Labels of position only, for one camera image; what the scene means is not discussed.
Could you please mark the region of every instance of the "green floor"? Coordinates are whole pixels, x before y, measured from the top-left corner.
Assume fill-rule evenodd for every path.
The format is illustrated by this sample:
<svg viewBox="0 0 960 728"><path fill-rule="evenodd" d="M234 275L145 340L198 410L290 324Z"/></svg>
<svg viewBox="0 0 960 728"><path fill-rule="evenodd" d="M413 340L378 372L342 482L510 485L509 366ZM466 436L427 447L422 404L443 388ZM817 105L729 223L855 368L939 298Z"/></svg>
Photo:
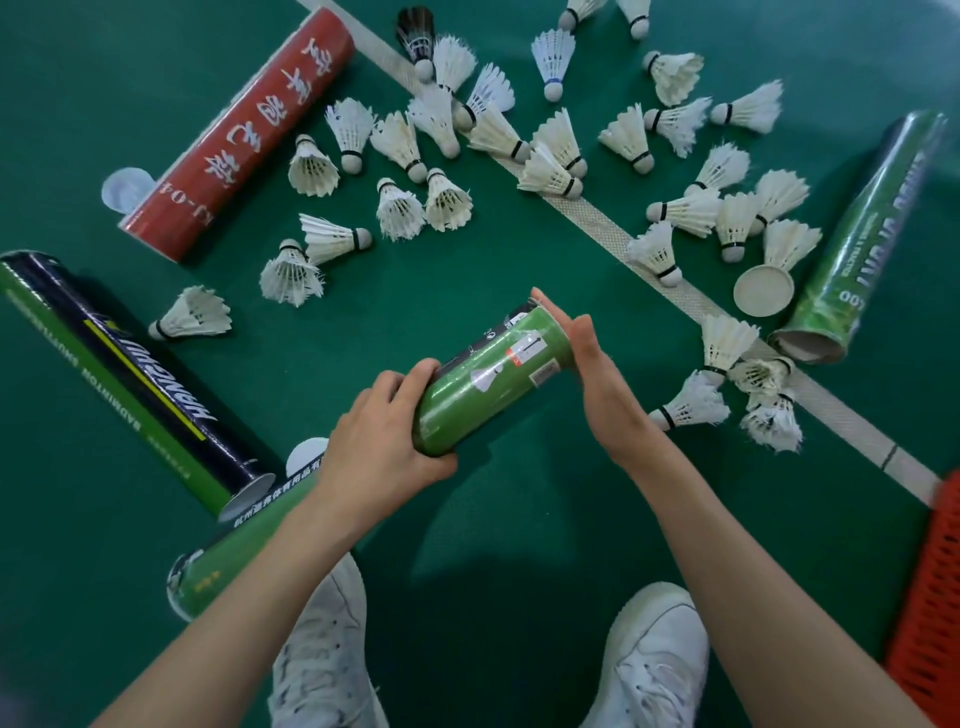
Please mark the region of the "green floor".
<svg viewBox="0 0 960 728"><path fill-rule="evenodd" d="M391 36L396 4L345 7ZM529 136L552 112L529 42L555 24L562 3L433 7L439 28L506 71L518 97L511 118ZM186 285L215 287L233 306L235 335L184 342L176 355L279 458L326 434L377 372L451 356L531 285L570 312L594 315L644 404L668 399L699 362L697 328L467 150L449 163L421 140L427 161L443 162L470 189L469 226L381 242L344 260L328 272L327 297L300 310L262 300L259 271L281 239L298 236L297 212L376 231L375 181L399 176L373 152L365 176L316 201L290 189L285 148L182 267L114 227L98 198L102 179L129 164L160 174L303 13L293 0L57 0L11 11L0 30L8 59L2 247L59 255L142 323ZM960 67L951 60L960 17L946 0L891 0L870 13L849 0L654 0L652 16L651 37L637 47L611 3L578 35L565 83L590 165L585 196L634 233L646 205L679 196L722 138L752 153L752 180L768 168L805 175L814 190L799 217L829 227L888 122L924 106L960 116ZM652 105L639 68L654 48L703 54L698 92L717 100L783 78L786 111L776 131L754 139L705 130L684 163L657 139L657 170L638 178L593 139L632 101ZM406 104L402 89L359 56L328 98L346 95L381 114ZM319 109L303 128L331 146ZM938 473L956 462L960 421L949 413L960 408L960 390L930 394L908 376L948 380L955 367L956 139L951 130L850 358L811 372ZM690 239L678 255L685 276L732 310L742 267L722 266L713 245ZM0 327L8 410L0 423L0 717L10 709L24 726L82 725L180 631L164 577L213 523L11 306L0 306ZM415 499L358 548L371 601L370 669L394 725L577 725L620 605L650 581L679 579L653 515L593 442L578 398L565 376L521 402L463 445L452 482ZM742 408L736 395L729 400ZM926 510L805 412L799 418L799 457L746 442L734 421L676 440L760 542L879 656ZM713 667L701 723L744 725ZM250 725L266 719L258 706Z"/></svg>

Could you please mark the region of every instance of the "shoe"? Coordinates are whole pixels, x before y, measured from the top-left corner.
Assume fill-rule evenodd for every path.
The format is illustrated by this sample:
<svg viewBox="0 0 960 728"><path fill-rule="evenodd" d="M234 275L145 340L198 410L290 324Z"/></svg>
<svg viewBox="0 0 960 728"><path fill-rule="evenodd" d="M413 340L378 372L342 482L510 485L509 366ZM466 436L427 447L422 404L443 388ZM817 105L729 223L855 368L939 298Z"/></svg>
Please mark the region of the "shoe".
<svg viewBox="0 0 960 728"><path fill-rule="evenodd" d="M310 597L274 662L274 728L389 728L367 674L367 593L347 554Z"/></svg>
<svg viewBox="0 0 960 728"><path fill-rule="evenodd" d="M659 582L617 615L581 728L692 728L710 647L686 589Z"/></svg>

